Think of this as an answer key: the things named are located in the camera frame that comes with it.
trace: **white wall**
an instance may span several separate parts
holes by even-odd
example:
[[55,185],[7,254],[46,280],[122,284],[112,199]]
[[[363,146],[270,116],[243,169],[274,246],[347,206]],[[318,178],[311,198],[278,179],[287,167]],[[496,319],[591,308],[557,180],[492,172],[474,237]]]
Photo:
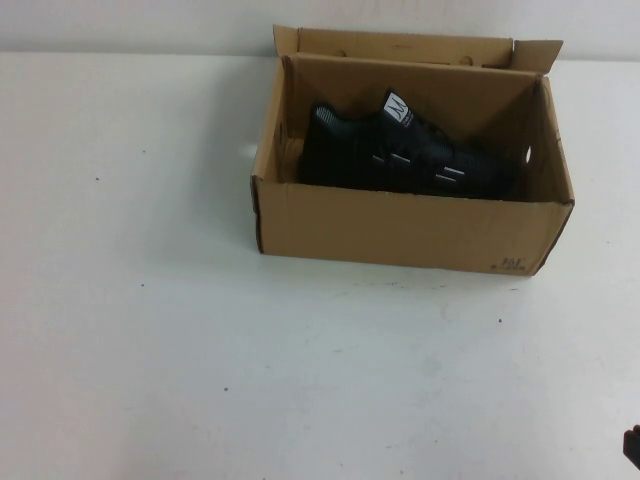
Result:
[[638,0],[0,0],[0,49],[269,54],[271,25],[561,38],[640,60]]

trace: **shoe tongue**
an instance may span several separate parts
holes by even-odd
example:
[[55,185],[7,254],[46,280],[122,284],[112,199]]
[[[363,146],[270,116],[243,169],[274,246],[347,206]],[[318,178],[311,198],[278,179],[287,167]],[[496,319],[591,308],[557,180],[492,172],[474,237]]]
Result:
[[381,114],[386,125],[395,125],[402,128],[410,128],[415,118],[406,102],[393,91],[387,93]]

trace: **white background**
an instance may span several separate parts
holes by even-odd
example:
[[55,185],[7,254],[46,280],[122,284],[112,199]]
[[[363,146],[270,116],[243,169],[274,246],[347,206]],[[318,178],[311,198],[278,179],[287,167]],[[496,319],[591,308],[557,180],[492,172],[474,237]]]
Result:
[[275,65],[0,54],[0,479],[637,480],[640,65],[554,66],[532,279],[260,255]]
[[271,25],[559,38],[640,59],[637,0],[0,0],[0,50],[269,55]]

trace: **black object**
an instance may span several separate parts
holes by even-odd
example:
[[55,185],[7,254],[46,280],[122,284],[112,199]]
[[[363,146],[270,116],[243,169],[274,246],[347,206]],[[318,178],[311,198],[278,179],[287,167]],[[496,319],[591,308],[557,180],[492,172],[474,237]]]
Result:
[[391,90],[358,120],[314,105],[298,164],[311,185],[473,198],[502,198],[515,177],[514,165],[454,143]]
[[640,425],[624,434],[622,452],[640,470]]

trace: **open cardboard box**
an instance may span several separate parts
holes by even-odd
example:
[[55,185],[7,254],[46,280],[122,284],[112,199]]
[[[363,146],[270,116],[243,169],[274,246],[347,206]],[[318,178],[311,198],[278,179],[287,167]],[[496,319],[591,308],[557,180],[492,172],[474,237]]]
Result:
[[[549,72],[560,41],[274,27],[278,64],[251,191],[261,252],[533,275],[574,206]],[[309,111],[377,111],[389,87],[455,140],[520,162],[505,201],[296,183]]]

